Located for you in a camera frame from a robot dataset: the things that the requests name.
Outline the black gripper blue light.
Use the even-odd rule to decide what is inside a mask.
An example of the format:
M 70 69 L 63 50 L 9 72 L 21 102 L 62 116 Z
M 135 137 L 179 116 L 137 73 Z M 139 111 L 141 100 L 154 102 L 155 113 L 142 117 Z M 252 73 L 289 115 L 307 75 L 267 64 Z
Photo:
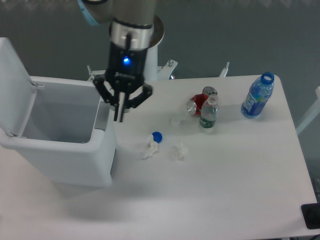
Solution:
M 130 49 L 110 44 L 108 67 L 104 75 L 97 75 L 93 84 L 105 103 L 114 107 L 114 118 L 116 122 L 119 113 L 120 92 L 125 93 L 120 114 L 120 123 L 124 120 L 126 110 L 137 108 L 153 94 L 153 87 L 145 83 L 144 70 L 147 57 L 147 48 Z M 105 81 L 109 82 L 114 94 L 105 87 Z M 142 92 L 129 99 L 130 94 L 142 87 Z

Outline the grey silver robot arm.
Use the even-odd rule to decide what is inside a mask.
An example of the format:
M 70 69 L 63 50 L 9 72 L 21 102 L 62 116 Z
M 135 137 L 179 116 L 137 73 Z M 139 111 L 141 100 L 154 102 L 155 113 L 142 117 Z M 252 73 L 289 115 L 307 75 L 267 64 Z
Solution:
M 114 107 L 114 120 L 136 108 L 152 93 L 144 70 L 153 34 L 155 0 L 80 0 L 79 7 L 92 25 L 110 22 L 110 50 L 104 74 L 93 79 L 104 102 Z

